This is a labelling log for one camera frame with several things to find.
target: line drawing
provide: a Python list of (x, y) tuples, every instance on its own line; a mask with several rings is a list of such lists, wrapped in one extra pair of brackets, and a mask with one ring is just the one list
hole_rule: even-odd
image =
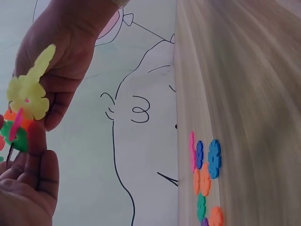
[[(41, 13), (49, 5), (50, 1), (51, 0), (37, 0), (36, 1), (34, 11), (33, 11), (33, 16), (32, 16), (32, 22), (34, 22), (41, 15)], [(135, 24), (136, 26), (148, 31), (149, 33), (161, 38), (162, 40), (171, 41), (172, 43), (174, 43), (172, 40), (166, 40), (163, 37), (161, 37), (160, 35), (156, 34), (155, 32), (140, 25), (138, 22), (134, 21), (133, 13), (124, 14), (124, 9), (121, 8), (113, 15), (113, 17), (107, 23), (107, 25), (105, 26), (103, 31), (99, 34), (99, 36), (95, 42), (95, 46), (101, 46), (101, 45), (113, 42), (117, 38), (123, 23), (125, 23), (126, 26), (128, 26), (128, 27)]]
[[(175, 89), (171, 85), (174, 83), (174, 73), (171, 71), (171, 69), (173, 69), (173, 43), (171, 40), (166, 41), (163, 39), (155, 46), (150, 48), (144, 54), (138, 66), (130, 74), (125, 76), (118, 85), (114, 97), (111, 97), (108, 93), (102, 93), (100, 95), (100, 97), (108, 96), (111, 100), (111, 106), (108, 107), (108, 110), (105, 113), (108, 119), (113, 121), (112, 140), (115, 173), (122, 188), (129, 195), (133, 207), (131, 226), (147, 226), (148, 224), (154, 225), (154, 222), (151, 222), (151, 219), (154, 221), (154, 219), (158, 218), (164, 218), (162, 224), (160, 223), (160, 225), (175, 225), (177, 223), (178, 180), (175, 179), (177, 177), (177, 125), (175, 115)], [(163, 55), (163, 57), (159, 57), (159, 59), (157, 59), (157, 53)], [(144, 88), (144, 82), (146, 84), (154, 84), (154, 88), (151, 91), (145, 91), (147, 87)], [(163, 107), (163, 109), (159, 108), (158, 106), (153, 106), (154, 104), (157, 104), (157, 101), (153, 101), (157, 100), (157, 96), (159, 99), (162, 99), (162, 103), (158, 105)], [(171, 115), (167, 109), (164, 109), (165, 107), (168, 108), (168, 105), (165, 104), (166, 102), (173, 102), (170, 110), (174, 115)], [(155, 112), (159, 112), (158, 114), (160, 118), (158, 118), (158, 116), (155, 117)], [(140, 135), (147, 130), (146, 128), (153, 128), (153, 125), (157, 125), (157, 119), (167, 121), (167, 119), (163, 120), (164, 117), (161, 115), (161, 112), (165, 113), (165, 116), (169, 120), (168, 127), (170, 128), (170, 131), (174, 133), (172, 139), (174, 140), (174, 146), (169, 148), (169, 145), (167, 145), (165, 148), (163, 148), (163, 150), (168, 149), (167, 152), (174, 153), (176, 156), (171, 156), (171, 158), (174, 159), (173, 161), (170, 161), (173, 162), (174, 169), (167, 170), (174, 172), (171, 175), (164, 172), (168, 166), (164, 166), (164, 163), (163, 165), (160, 165), (157, 162), (154, 162), (154, 165), (152, 166), (151, 160), (143, 163), (143, 165), (147, 165), (146, 168), (148, 167), (148, 169), (139, 168), (135, 170), (136, 166), (138, 167), (140, 164), (139, 159), (135, 159), (135, 149), (138, 150), (141, 161), (145, 159), (145, 156), (148, 156), (149, 150), (144, 150), (147, 145), (144, 147), (140, 147), (140, 145), (138, 145), (138, 147), (135, 146), (136, 143), (140, 142), (139, 139), (135, 138), (134, 140), (131, 140), (130, 138), (127, 138), (128, 136), (131, 136), (131, 131), (136, 131), (135, 133), (133, 132), (133, 134)], [(120, 139), (120, 134), (122, 134), (123, 131), (126, 137)], [(169, 141), (170, 139), (168, 136), (170, 132), (162, 132), (162, 134), (158, 134), (158, 137), (164, 137), (165, 134), (167, 134), (166, 140)], [(168, 162), (168, 155), (165, 154), (163, 156), (164, 161), (163, 159), (162, 161)], [(160, 159), (160, 156), (155, 155), (155, 157), (153, 157), (153, 159), (157, 158)], [(139, 182), (141, 175), (143, 174), (147, 174), (149, 179)], [(138, 185), (141, 186), (141, 191), (143, 190), (143, 192), (149, 194), (152, 197), (150, 199), (154, 200), (154, 203), (156, 204), (147, 203), (143, 198), (141, 198), (140, 189), (136, 187)], [(151, 187), (148, 189), (148, 186), (155, 186), (156, 189), (158, 189), (158, 192), (161, 192), (164, 195), (162, 195), (162, 197), (156, 197), (155, 195), (152, 195), (154, 191), (152, 191)], [(150, 208), (149, 211), (152, 213), (150, 219), (144, 219), (146, 217), (145, 214), (150, 213), (147, 211), (147, 208)]]

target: cartoon face drawing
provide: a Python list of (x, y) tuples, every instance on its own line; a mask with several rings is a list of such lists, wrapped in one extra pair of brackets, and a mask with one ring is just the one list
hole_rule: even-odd
[(114, 163), (133, 202), (132, 226), (177, 225), (177, 130), (173, 43), (161, 41), (120, 84), (114, 106)]
[[(33, 22), (41, 15), (41, 13), (47, 8), (50, 0), (37, 0), (33, 14)], [(118, 35), (122, 22), (127, 26), (131, 26), (134, 19), (133, 14), (124, 15), (123, 9), (119, 9), (114, 16), (107, 23), (103, 31), (99, 34), (95, 46), (100, 46), (112, 42)]]

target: pink circle drawing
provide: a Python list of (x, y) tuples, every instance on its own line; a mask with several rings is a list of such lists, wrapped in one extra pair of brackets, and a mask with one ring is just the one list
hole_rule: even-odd
[(120, 13), (117, 11), (114, 16), (111, 18), (111, 20), (108, 22), (106, 27), (103, 29), (103, 31), (99, 34), (98, 39), (101, 39), (103, 36), (105, 36), (107, 33), (109, 33), (112, 28), (116, 25), (120, 18)]

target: wooden board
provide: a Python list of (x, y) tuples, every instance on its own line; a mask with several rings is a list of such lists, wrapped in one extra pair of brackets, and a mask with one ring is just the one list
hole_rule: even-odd
[(188, 139), (222, 146), (227, 226), (301, 224), (301, 2), (179, 0), (179, 225), (199, 225)]

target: purple plastic flower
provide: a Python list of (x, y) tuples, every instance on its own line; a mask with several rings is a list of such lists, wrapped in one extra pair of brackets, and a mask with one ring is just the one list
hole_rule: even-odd
[(204, 219), (201, 221), (201, 226), (209, 226), (209, 223), (208, 223), (208, 219), (207, 219), (207, 218), (204, 218)]

